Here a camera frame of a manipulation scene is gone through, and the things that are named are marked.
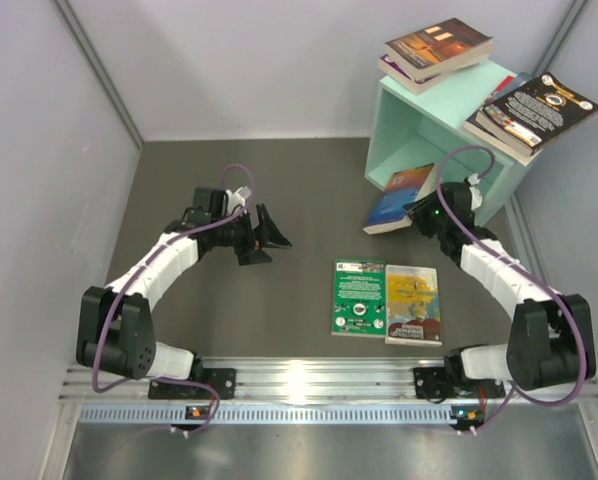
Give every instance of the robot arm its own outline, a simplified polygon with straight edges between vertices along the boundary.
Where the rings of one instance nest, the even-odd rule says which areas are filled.
[[[192,207],[166,227],[136,265],[105,288],[89,288],[81,301],[77,361],[94,365],[106,316],[122,295],[114,313],[119,329],[108,332],[100,369],[131,379],[198,376],[192,352],[155,340],[151,312],[175,280],[214,247],[232,247],[239,265],[254,265],[272,262],[263,248],[292,246],[263,204],[256,207],[259,225],[253,229],[245,210],[249,197],[247,187],[235,192],[197,188]],[[232,218],[238,208],[243,213]]]
[[[483,379],[512,380],[524,390],[574,382],[579,362],[573,333],[552,297],[511,268],[521,269],[488,229],[474,225],[474,210],[481,205],[478,179],[444,183],[442,193],[458,220],[487,247],[475,244],[448,216],[436,192],[409,208],[413,225],[427,237],[436,236],[441,250],[468,275],[481,283],[512,319],[508,344],[466,347],[445,357],[446,373],[457,388],[470,389]],[[580,295],[563,296],[583,338],[586,376],[596,371],[590,308]]]

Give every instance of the black book cover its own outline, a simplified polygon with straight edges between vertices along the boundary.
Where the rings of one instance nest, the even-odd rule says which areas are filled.
[[[592,117],[598,105],[546,72],[483,107],[483,113],[534,154]]]

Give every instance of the white cable tray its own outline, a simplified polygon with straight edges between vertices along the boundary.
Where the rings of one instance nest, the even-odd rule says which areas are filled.
[[[199,405],[84,405],[82,423],[195,424],[189,409]],[[342,405],[328,407],[291,407],[287,405],[222,405],[213,424],[453,424],[449,405]]]

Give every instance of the book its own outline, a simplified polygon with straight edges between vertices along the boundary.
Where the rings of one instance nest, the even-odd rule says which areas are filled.
[[[386,264],[335,261],[332,334],[383,338],[386,334]]]
[[[434,268],[386,266],[386,343],[439,346],[441,314]]]
[[[520,87],[532,77],[527,73],[520,73],[516,77],[512,75],[508,75],[503,81],[495,88],[488,97],[483,101],[482,106],[490,103],[493,100],[501,97],[502,95],[507,94],[515,90],[516,88]],[[463,122],[463,129],[469,132],[470,134],[474,135],[475,137],[483,140],[484,142],[490,144],[491,146],[495,147],[497,150],[505,153],[506,155],[514,158],[517,162],[522,164],[523,166],[528,166],[534,158],[539,155],[539,152],[535,153],[534,155],[523,155],[512,147],[508,146],[493,134],[491,134],[488,130],[483,128],[481,125],[477,123],[477,112],[479,109],[475,111],[472,115],[470,115],[465,122]]]
[[[412,219],[404,207],[432,193],[436,171],[436,166],[430,163],[392,174],[363,231],[375,235],[409,227]]]
[[[526,156],[598,113],[598,105],[546,72],[477,112],[476,122]]]
[[[423,80],[415,81],[410,78],[406,72],[399,68],[399,65],[397,65],[388,55],[382,55],[379,57],[377,66],[379,67],[379,70],[415,95],[419,95],[426,90],[429,90],[451,75],[451,72],[447,72],[424,78]]]
[[[451,18],[386,42],[385,52],[414,81],[488,58],[493,40]]]

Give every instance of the gray floor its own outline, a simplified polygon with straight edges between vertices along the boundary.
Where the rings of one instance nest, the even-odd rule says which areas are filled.
[[[163,228],[192,202],[195,187],[219,187],[234,162],[256,179],[265,203],[293,242],[274,262],[239,267],[217,249],[184,274],[154,311],[157,338],[205,356],[439,356],[477,343],[507,340],[510,320],[476,281],[414,230],[368,236],[361,230],[379,191],[363,178],[366,139],[148,143],[142,152],[110,278],[123,274]],[[230,186],[244,184],[235,174]],[[489,227],[510,248],[503,212]],[[387,346],[330,334],[334,259],[378,258],[438,270],[444,344]]]
[[[169,432],[133,438],[145,428],[80,424],[64,478],[598,478],[576,406],[515,405],[487,433],[460,438],[448,427],[405,425],[223,425],[188,441]]]

